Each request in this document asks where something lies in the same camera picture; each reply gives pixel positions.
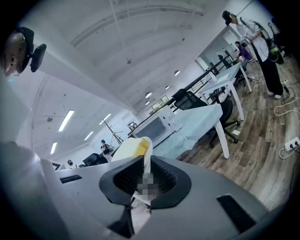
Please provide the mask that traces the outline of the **black green backpack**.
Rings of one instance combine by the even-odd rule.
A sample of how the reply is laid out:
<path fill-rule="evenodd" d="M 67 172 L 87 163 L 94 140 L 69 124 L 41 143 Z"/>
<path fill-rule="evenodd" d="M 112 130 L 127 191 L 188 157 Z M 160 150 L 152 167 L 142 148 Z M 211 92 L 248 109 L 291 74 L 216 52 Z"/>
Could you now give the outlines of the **black green backpack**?
<path fill-rule="evenodd" d="M 274 32 L 270 22 L 268 23 L 268 26 L 270 27 L 270 29 L 273 33 L 273 38 L 268 36 L 268 38 L 266 39 L 267 46 L 268 46 L 268 49 L 269 49 L 268 58 L 270 59 L 270 61 L 275 62 L 279 65 L 282 65 L 282 64 L 284 64 L 284 60 L 283 60 L 283 57 L 282 57 L 282 54 L 281 54 L 282 50 L 280 48 L 279 35 Z"/>

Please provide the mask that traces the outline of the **pale striped shirt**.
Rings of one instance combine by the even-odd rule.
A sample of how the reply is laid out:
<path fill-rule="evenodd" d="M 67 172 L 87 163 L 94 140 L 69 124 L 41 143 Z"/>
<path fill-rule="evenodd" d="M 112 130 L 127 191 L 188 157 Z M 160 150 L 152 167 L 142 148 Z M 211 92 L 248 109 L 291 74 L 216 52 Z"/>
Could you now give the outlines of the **pale striped shirt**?
<path fill-rule="evenodd" d="M 0 71 L 0 142 L 17 140 L 29 112 Z"/>

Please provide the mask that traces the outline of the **slice of yellow bread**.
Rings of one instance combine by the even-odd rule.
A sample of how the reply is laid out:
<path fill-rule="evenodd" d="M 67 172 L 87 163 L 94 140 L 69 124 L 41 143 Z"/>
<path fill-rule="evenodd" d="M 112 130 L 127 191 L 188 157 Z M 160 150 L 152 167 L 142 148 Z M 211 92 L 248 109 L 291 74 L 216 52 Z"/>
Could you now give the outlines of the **slice of yellow bread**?
<path fill-rule="evenodd" d="M 111 161 L 118 161 L 129 157 L 146 156 L 148 150 L 153 149 L 152 141 L 148 137 L 126 139 L 116 150 Z"/>

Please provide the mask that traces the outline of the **white microwave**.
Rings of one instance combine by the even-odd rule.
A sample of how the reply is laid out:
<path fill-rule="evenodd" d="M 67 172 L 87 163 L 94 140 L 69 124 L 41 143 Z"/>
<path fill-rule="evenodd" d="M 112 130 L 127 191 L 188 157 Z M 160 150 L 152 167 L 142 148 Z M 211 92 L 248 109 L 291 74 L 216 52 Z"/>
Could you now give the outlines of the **white microwave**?
<path fill-rule="evenodd" d="M 129 137 L 148 137 L 155 148 L 183 127 L 176 117 L 177 115 L 167 105 L 138 125 L 132 133 L 129 133 Z"/>

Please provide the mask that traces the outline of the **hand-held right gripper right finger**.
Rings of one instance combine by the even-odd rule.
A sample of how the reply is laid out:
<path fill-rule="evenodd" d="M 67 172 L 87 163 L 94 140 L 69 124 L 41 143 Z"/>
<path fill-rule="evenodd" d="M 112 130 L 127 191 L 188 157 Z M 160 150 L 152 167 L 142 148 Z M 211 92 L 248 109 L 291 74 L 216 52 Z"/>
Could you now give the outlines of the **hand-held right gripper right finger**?
<path fill-rule="evenodd" d="M 152 155 L 150 172 L 158 184 L 158 195 L 151 200 L 151 209 L 167 209 L 178 205 L 190 192 L 192 181 L 188 174 L 176 166 Z"/>

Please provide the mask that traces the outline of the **white plate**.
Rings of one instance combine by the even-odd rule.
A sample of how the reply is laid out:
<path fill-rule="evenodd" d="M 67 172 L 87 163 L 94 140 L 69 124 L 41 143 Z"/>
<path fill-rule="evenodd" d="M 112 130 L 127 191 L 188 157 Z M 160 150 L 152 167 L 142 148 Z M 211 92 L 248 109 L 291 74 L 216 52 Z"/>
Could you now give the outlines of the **white plate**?
<path fill-rule="evenodd" d="M 150 209 L 150 202 L 156 197 L 154 179 L 150 172 L 150 158 L 153 153 L 153 144 L 152 140 L 146 136 L 142 137 L 142 139 L 149 143 L 149 147 L 144 155 L 144 173 L 142 174 L 142 178 L 138 180 L 132 202 L 134 199 L 139 200 L 146 205 L 147 209 Z"/>

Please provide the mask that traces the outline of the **black office chair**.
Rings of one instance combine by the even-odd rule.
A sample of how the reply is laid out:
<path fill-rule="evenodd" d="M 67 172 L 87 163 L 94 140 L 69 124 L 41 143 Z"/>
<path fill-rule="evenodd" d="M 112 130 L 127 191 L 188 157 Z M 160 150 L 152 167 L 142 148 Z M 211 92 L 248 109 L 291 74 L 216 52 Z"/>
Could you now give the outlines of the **black office chair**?
<path fill-rule="evenodd" d="M 221 103 L 217 101 L 215 104 L 209 105 L 185 89 L 178 90 L 173 95 L 173 99 L 175 106 L 181 110 L 178 118 L 183 125 L 181 130 L 187 139 L 197 142 L 205 134 L 214 131 L 215 134 L 209 143 L 210 147 L 213 147 L 213 142 L 218 137 L 216 125 L 219 124 L 225 135 L 231 137 L 234 143 L 238 142 L 238 139 L 226 130 L 229 126 L 240 125 L 238 120 L 229 121 L 233 113 L 231 100 L 225 100 Z"/>
<path fill-rule="evenodd" d="M 99 155 L 97 153 L 93 153 L 89 155 L 86 159 L 84 159 L 83 163 L 88 167 L 88 166 L 106 164 L 108 163 L 108 160 L 102 154 Z"/>

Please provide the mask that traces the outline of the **white glass-top table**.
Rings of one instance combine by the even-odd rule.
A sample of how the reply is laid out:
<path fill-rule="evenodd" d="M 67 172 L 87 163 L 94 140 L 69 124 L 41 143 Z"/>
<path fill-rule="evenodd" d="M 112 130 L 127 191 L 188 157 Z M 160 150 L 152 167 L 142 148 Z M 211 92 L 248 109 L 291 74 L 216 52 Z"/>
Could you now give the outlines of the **white glass-top table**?
<path fill-rule="evenodd" d="M 239 111 L 239 116 L 240 116 L 240 120 L 243 121 L 244 120 L 244 113 L 243 113 L 243 109 L 240 103 L 240 99 L 238 97 L 238 94 L 236 92 L 236 89 L 233 85 L 233 80 L 235 79 L 235 76 L 238 72 L 238 70 L 241 70 L 249 92 L 252 92 L 252 88 L 250 86 L 248 77 L 243 69 L 243 67 L 241 66 L 241 63 L 237 63 L 236 65 L 228 68 L 227 70 L 225 70 L 224 72 L 220 73 L 218 76 L 214 77 L 216 81 L 214 81 L 213 83 L 207 83 L 206 85 L 203 85 L 203 87 L 199 90 L 200 92 L 200 96 L 202 101 L 204 101 L 205 103 L 209 103 L 208 99 L 206 98 L 205 94 L 211 93 L 214 90 L 221 88 L 221 87 L 226 87 L 228 89 L 228 93 L 232 93 L 235 102 L 236 102 L 236 106 L 238 108 Z"/>

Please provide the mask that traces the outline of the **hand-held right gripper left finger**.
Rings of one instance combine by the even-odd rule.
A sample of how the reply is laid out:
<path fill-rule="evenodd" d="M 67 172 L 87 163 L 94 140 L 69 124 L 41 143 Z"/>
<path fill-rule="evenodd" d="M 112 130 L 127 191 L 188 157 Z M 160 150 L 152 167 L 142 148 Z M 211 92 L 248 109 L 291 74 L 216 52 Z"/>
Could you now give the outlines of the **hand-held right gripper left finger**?
<path fill-rule="evenodd" d="M 106 172 L 99 181 L 99 188 L 111 203 L 129 207 L 143 173 L 144 157 L 135 157 Z"/>

